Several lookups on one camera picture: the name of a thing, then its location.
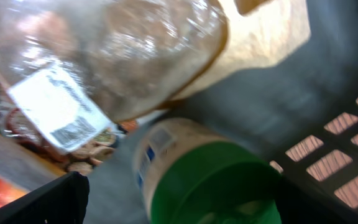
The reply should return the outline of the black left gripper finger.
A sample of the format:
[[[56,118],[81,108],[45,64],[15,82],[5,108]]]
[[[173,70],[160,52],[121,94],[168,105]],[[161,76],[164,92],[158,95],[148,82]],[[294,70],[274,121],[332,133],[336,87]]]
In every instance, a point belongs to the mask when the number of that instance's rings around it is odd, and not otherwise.
[[[0,224],[82,224],[90,183],[77,171],[29,192],[0,208]]]

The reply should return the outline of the orange tissue packet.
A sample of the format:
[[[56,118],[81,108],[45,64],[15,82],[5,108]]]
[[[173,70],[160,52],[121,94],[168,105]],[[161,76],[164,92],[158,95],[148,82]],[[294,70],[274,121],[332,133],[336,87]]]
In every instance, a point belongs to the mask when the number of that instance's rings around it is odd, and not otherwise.
[[[62,175],[52,163],[0,135],[0,208]]]

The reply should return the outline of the green lidded jar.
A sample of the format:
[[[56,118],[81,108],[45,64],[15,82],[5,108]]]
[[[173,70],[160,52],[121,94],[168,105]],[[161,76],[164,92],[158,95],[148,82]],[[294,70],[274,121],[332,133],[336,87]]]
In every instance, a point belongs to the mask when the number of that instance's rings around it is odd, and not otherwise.
[[[134,155],[151,224],[280,223],[281,175],[242,146],[184,118],[154,124]]]

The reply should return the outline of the red patterned snack bag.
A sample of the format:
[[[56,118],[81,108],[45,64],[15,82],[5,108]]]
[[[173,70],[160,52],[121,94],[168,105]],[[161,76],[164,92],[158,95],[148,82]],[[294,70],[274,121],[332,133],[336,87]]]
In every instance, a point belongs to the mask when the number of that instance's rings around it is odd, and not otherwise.
[[[88,175],[97,166],[109,159],[123,139],[139,127],[136,120],[112,124],[98,136],[78,149],[62,155],[34,128],[18,108],[13,108],[3,117],[3,134],[12,138],[27,150],[66,172],[77,171]]]

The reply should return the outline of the grey plastic shopping basket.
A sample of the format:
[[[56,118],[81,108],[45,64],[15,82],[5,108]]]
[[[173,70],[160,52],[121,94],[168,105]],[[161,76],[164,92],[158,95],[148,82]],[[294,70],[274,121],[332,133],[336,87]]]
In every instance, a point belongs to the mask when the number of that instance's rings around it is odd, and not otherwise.
[[[168,114],[283,168],[284,223],[358,223],[358,1],[307,1],[311,37],[271,68],[230,76]]]

